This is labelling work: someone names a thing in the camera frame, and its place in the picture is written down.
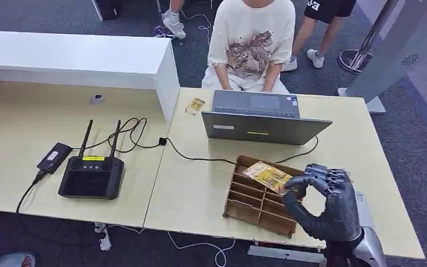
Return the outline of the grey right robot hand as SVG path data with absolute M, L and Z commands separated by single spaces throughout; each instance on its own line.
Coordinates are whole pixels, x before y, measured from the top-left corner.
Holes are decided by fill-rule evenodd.
M 319 216 L 311 214 L 297 200 L 292 188 L 311 185 L 325 198 L 325 208 Z M 355 190 L 344 169 L 329 169 L 308 164 L 302 175 L 291 177 L 283 203 L 295 221 L 310 237 L 324 241 L 348 242 L 361 235 Z

